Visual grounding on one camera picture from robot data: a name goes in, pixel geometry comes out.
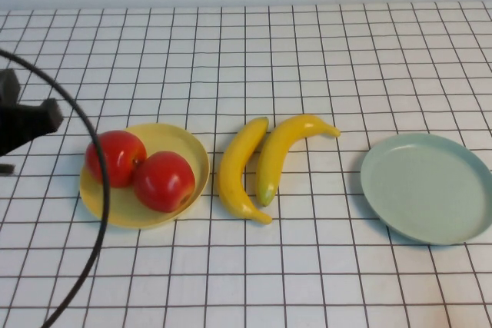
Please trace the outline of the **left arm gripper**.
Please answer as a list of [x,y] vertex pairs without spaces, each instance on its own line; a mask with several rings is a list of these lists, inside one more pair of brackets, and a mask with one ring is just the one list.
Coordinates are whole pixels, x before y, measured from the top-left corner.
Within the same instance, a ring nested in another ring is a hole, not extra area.
[[20,84],[13,69],[1,70],[1,156],[37,137],[55,133],[63,122],[54,98],[40,105],[18,103]]

